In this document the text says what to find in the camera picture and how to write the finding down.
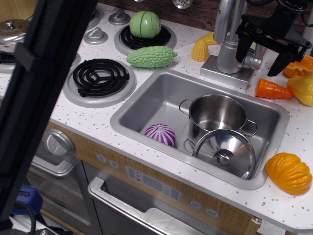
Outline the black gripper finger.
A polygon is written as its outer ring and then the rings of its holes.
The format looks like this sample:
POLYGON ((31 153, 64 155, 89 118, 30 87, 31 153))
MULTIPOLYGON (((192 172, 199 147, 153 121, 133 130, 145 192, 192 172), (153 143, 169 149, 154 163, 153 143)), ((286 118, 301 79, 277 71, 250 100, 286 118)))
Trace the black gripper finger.
POLYGON ((305 48, 299 51, 299 47, 294 46, 269 47, 269 49, 277 52, 278 56, 270 67, 268 76, 277 76, 290 63, 301 62, 306 52, 305 48))
POLYGON ((243 33, 239 35, 239 42, 236 52, 236 59, 239 63, 245 59, 251 45, 253 43, 253 37, 249 33, 243 33))

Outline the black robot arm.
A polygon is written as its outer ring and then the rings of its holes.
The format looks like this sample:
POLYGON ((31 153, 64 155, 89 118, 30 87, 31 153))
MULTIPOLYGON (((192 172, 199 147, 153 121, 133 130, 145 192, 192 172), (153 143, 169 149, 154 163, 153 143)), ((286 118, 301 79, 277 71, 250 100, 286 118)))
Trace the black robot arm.
POLYGON ((237 61, 244 61, 250 46, 255 42, 278 53, 268 76, 277 76, 290 63, 301 62, 312 44, 292 27, 299 14, 304 17, 307 8, 307 0, 279 0, 270 17, 242 15, 242 21, 236 30, 239 38, 237 61))

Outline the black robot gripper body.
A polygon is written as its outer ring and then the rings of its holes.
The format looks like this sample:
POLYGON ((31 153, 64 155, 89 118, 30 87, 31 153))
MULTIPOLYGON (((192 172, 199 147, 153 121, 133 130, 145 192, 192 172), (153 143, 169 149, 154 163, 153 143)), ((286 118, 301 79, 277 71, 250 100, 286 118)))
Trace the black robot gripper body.
POLYGON ((294 46, 306 50, 312 48, 310 41, 294 31, 293 25, 298 15, 308 8, 307 0, 278 0, 270 17, 257 17, 244 14, 236 34, 249 33, 253 42, 266 48, 294 46))

